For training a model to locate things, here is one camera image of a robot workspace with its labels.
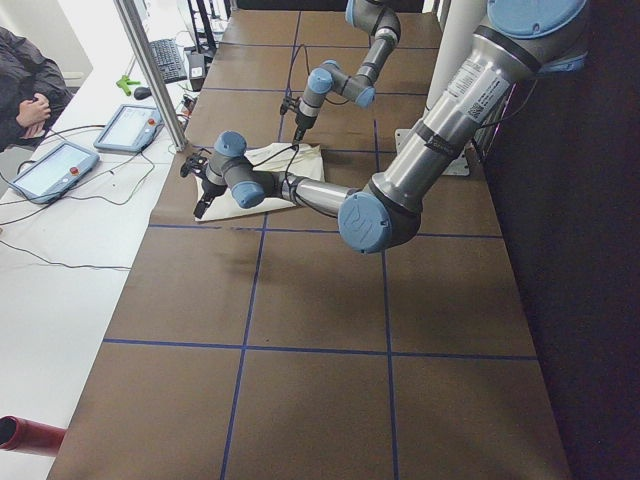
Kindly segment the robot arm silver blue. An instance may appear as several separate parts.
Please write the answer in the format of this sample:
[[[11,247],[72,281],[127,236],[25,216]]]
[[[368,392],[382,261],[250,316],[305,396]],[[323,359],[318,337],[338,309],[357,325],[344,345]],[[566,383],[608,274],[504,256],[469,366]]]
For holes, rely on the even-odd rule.
[[[345,10],[346,22],[368,34],[371,46],[356,73],[348,74],[338,62],[326,60],[311,70],[303,94],[283,99],[280,112],[296,113],[294,143],[299,143],[311,129],[330,92],[366,108],[375,98],[375,83],[386,60],[401,38],[401,24],[395,11],[386,1],[349,1]]]
[[[585,1],[488,2],[470,53],[443,93],[409,130],[389,167],[359,190],[289,170],[261,171],[247,159],[244,137],[223,132],[207,156],[191,156],[181,167],[182,176],[201,182],[195,216],[224,194],[243,209],[279,198],[334,217],[344,242],[362,253],[409,241],[419,229],[425,194],[487,126],[507,90],[583,66],[588,18]]]

